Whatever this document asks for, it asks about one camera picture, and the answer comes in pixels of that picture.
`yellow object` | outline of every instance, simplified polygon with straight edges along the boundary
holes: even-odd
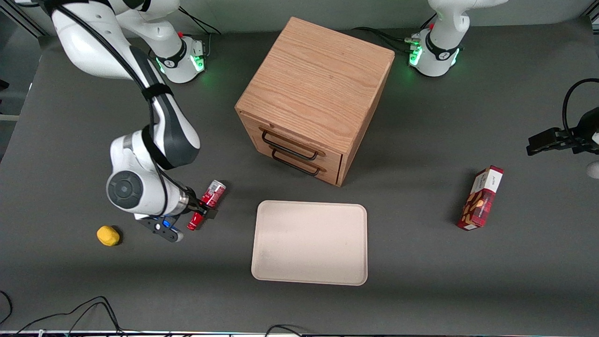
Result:
[[[102,244],[105,246],[115,246],[120,240],[119,233],[110,226],[100,227],[100,229],[96,232],[96,235],[98,240],[100,240],[100,242],[102,242]]]

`white wall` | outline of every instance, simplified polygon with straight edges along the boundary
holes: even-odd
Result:
[[[510,0],[495,8],[470,11],[474,26],[536,25],[572,19],[592,0]],[[181,0],[181,5],[223,32],[279,31],[290,16],[332,29],[416,27],[432,15],[426,0]],[[55,34],[39,8],[26,12]],[[179,31],[199,29],[179,12],[167,17]]]

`table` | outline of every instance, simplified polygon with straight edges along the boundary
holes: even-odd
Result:
[[[3,329],[103,294],[129,329],[263,332],[293,323],[319,333],[599,334],[599,182],[585,175],[595,157],[525,150],[529,136],[560,126],[566,90],[599,75],[587,19],[472,28],[442,78],[417,74],[398,55],[342,188],[257,153],[233,109],[276,36],[215,36],[207,72],[171,86],[202,141],[197,160],[171,176],[197,191],[223,179],[230,190],[218,217],[177,244],[104,192],[110,142],[147,123],[137,88],[87,75],[56,40],[43,41],[0,166],[0,288],[15,305]],[[573,95],[572,124],[597,106],[597,94],[588,85]],[[506,173],[487,226],[464,232],[455,223],[474,174],[491,164]],[[366,284],[255,280],[262,200],[364,205]],[[124,243],[102,246],[102,225],[120,226]],[[74,320],[33,328],[68,329]],[[110,327],[100,311],[78,326]]]

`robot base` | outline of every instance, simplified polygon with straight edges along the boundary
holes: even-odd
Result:
[[[169,68],[156,58],[160,71],[174,83],[186,83],[193,80],[205,70],[206,66],[202,41],[196,41],[191,37],[183,37],[182,40],[187,44],[187,55],[175,68]]]
[[[413,34],[412,38],[418,38],[421,41],[425,41],[426,36],[429,33],[429,29],[423,29],[416,34]],[[408,64],[416,68],[425,76],[438,77],[445,75],[449,68],[455,64],[458,53],[459,49],[453,55],[448,55],[447,59],[439,61],[435,54],[427,48],[426,44],[420,44],[412,51],[412,54],[410,54]]]

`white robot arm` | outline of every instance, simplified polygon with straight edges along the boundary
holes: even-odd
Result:
[[[113,172],[106,192],[112,204],[134,213],[154,233],[172,242],[180,240],[182,234],[173,226],[179,215],[189,211],[205,215],[209,208],[198,201],[193,190],[179,185],[162,170],[194,161],[199,137],[152,61],[145,52],[129,44],[120,28],[146,40],[169,79],[177,83],[189,81],[204,69],[201,42],[179,37],[166,21],[146,22],[176,10],[179,1],[39,3],[51,16],[60,42],[75,66],[94,76],[130,79],[140,87],[150,105],[150,125],[112,142]],[[154,112],[158,116],[156,124]]]
[[[437,12],[432,30],[425,28],[412,38],[424,41],[415,47],[409,64],[431,77],[444,75],[455,64],[459,44],[470,27],[467,10],[489,8],[508,0],[428,0]]]

